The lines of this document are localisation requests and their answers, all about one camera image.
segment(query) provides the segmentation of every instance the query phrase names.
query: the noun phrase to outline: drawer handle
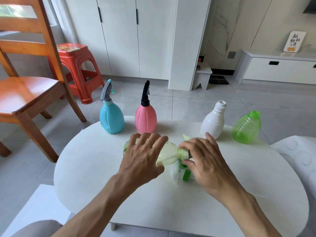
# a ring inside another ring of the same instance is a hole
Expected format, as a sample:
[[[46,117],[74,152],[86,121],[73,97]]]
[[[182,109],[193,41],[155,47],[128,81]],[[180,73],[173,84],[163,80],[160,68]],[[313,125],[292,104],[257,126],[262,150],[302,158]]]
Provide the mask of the drawer handle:
[[[279,64],[279,62],[269,62],[269,65],[275,65],[277,66]]]

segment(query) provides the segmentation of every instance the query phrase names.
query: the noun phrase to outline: chair backrest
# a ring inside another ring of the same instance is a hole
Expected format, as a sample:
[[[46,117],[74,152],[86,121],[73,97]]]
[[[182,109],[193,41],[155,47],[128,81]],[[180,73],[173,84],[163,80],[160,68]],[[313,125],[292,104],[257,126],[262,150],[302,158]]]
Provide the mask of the chair backrest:
[[[0,0],[0,4],[32,6],[37,18],[0,17],[0,30],[41,33],[45,43],[0,40],[0,62],[9,77],[18,77],[6,53],[49,56],[59,81],[67,83],[42,0]]]

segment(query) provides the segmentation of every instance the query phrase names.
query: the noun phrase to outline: pink spray bottle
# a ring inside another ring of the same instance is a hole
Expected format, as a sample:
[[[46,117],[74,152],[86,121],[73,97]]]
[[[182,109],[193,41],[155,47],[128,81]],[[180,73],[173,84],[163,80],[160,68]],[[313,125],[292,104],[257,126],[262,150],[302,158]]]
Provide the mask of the pink spray bottle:
[[[154,108],[149,104],[149,81],[146,81],[141,105],[135,114],[135,125],[140,134],[153,133],[157,126],[157,115]]]

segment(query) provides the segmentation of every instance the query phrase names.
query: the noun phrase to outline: white drawer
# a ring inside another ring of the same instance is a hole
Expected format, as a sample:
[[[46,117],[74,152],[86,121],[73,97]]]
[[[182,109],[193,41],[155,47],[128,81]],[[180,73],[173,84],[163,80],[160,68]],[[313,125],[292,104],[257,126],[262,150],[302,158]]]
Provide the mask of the white drawer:
[[[254,57],[244,79],[316,84],[316,62]]]

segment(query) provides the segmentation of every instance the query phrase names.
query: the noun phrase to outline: gray cushion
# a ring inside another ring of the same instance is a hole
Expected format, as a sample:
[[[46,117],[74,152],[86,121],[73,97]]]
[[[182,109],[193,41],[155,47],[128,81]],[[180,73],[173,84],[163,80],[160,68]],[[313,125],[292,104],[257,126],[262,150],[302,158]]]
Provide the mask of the gray cushion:
[[[62,226],[56,220],[41,220],[27,225],[11,237],[51,237]]]

